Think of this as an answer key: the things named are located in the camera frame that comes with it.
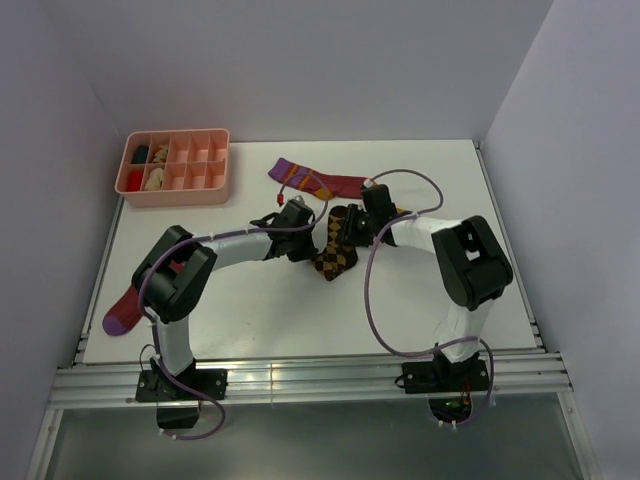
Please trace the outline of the brown yellow argyle sock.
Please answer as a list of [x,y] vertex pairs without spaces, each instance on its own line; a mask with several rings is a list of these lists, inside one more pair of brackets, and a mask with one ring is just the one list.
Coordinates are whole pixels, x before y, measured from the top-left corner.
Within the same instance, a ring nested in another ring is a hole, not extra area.
[[328,282],[335,280],[338,276],[353,268],[358,262],[356,249],[338,241],[346,215],[346,206],[337,205],[331,208],[325,248],[312,260],[315,270]]

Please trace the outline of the maroon sock purple toe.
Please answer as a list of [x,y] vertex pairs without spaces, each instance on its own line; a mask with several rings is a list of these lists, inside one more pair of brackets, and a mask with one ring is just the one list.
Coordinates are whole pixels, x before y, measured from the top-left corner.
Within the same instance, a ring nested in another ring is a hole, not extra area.
[[[167,302],[176,293],[173,284],[176,276],[182,272],[183,264],[171,261],[168,266],[159,268],[145,290],[145,305],[153,308],[158,315],[166,316]],[[129,333],[141,320],[142,313],[138,305],[138,287],[143,278],[138,278],[135,286],[130,286],[123,296],[108,310],[102,320],[104,332],[111,337]]]

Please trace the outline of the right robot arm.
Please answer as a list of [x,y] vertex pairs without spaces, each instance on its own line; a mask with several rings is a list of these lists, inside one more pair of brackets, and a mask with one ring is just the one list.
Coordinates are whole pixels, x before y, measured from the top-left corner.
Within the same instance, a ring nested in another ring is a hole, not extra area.
[[[482,346],[481,333],[496,300],[514,279],[512,265],[493,230],[482,216],[463,220],[441,220],[427,211],[399,211],[387,186],[365,182],[360,189],[362,205],[350,205],[340,241],[357,247],[368,246],[364,274],[365,315],[374,338],[389,353],[402,358],[441,354],[433,365],[435,383],[452,390],[468,374],[464,362]],[[448,329],[439,343],[425,351],[403,352],[391,347],[374,321],[370,281],[380,245],[410,247],[434,256],[450,304]]]

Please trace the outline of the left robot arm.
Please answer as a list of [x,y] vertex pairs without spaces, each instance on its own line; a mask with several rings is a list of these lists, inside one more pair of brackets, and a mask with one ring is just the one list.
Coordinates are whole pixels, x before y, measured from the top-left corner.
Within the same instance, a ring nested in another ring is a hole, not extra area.
[[240,230],[196,236],[174,225],[162,234],[134,272],[132,286],[141,313],[152,325],[155,364],[162,372],[158,385],[164,393],[183,399],[194,389],[188,319],[210,275],[250,261],[282,256],[292,262],[312,259],[314,222],[313,210],[292,199]]

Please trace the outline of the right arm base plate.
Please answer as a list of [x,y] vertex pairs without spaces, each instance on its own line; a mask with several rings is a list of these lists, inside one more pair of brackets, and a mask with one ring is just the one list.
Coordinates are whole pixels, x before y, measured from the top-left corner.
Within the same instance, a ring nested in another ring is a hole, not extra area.
[[406,394],[481,392],[489,387],[486,363],[471,358],[450,363],[446,357],[430,361],[405,362],[394,383]]

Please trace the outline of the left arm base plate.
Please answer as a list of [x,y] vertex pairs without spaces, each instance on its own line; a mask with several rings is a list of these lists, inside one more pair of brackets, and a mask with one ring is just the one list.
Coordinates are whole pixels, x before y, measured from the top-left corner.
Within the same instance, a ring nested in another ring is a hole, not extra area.
[[203,395],[223,400],[226,394],[228,371],[225,369],[196,369],[178,381],[182,388],[172,382],[160,370],[144,370],[140,373],[135,393],[138,403],[166,403],[203,400]]

